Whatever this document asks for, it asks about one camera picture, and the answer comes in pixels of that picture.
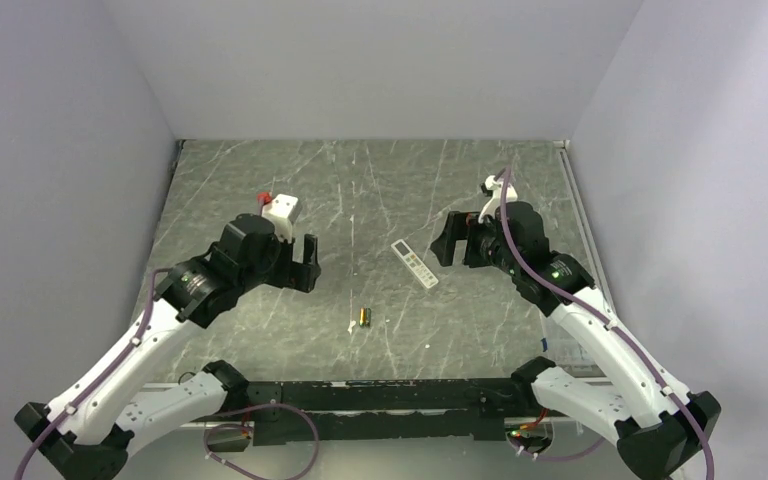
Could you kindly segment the white remote control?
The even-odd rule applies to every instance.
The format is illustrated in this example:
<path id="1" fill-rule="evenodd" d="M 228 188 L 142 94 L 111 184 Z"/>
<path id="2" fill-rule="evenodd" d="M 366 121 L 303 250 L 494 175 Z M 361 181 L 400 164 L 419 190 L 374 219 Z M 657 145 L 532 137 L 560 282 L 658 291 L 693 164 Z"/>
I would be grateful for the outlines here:
<path id="1" fill-rule="evenodd" d="M 391 249 L 425 289 L 431 289 L 439 283 L 438 278 L 403 239 L 393 242 Z"/>

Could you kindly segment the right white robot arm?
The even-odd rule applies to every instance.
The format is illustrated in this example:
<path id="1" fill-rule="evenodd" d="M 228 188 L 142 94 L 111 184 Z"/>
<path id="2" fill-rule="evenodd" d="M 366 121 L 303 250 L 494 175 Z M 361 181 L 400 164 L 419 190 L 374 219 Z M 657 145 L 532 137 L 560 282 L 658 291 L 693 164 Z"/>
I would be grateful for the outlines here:
<path id="1" fill-rule="evenodd" d="M 639 345 L 589 272 L 551 248 L 530 204 L 510 202 L 505 214 L 487 216 L 450 212 L 430 250 L 449 266 L 458 242 L 465 244 L 465 266 L 507 274 L 523 299 L 587 351 L 613 387 L 592 386 L 538 357 L 513 375 L 517 411 L 534 415 L 545 407 L 575 419 L 614 445 L 640 479 L 667 479 L 702 452 L 722 411 L 717 399 L 692 392 Z"/>

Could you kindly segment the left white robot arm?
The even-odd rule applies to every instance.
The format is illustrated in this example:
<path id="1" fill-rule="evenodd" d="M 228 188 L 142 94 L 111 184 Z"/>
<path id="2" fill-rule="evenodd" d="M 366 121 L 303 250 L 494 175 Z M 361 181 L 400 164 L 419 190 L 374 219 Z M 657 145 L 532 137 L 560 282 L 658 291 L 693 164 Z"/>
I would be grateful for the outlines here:
<path id="1" fill-rule="evenodd" d="M 30 445 L 14 477 L 23 478 L 39 455 L 64 479 L 112 479 L 143 448 L 190 421 L 270 410 L 223 360 L 152 396 L 142 389 L 157 367 L 255 288 L 312 291 L 321 273 L 319 240 L 296 239 L 293 227 L 284 214 L 242 214 L 204 253 L 154 270 L 142 312 L 114 345 L 65 391 L 16 413 Z"/>

